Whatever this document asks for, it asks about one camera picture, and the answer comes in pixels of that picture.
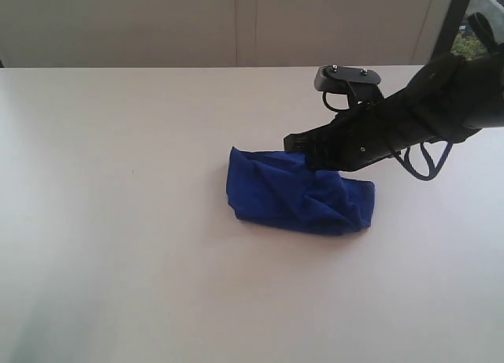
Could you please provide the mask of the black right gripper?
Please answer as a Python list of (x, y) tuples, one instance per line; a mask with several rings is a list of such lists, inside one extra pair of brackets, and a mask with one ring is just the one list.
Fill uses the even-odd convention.
[(425, 143), (440, 138), (415, 111), (402, 90), (374, 104), (348, 109), (323, 127), (285, 136), (283, 150), (305, 154), (310, 170), (354, 172), (392, 157), (413, 172), (410, 150), (418, 145), (428, 171), (438, 172), (445, 155), (434, 161)]

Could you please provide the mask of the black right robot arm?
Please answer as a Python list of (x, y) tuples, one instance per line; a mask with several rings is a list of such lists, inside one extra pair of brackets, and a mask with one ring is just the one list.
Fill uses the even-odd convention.
[(484, 128), (503, 126), (503, 48), (468, 60), (443, 54), (385, 97), (373, 70), (321, 66), (314, 87), (346, 96), (334, 119), (287, 135), (283, 148), (301, 153), (314, 170), (355, 172), (393, 157), (419, 180), (433, 179), (453, 145)]

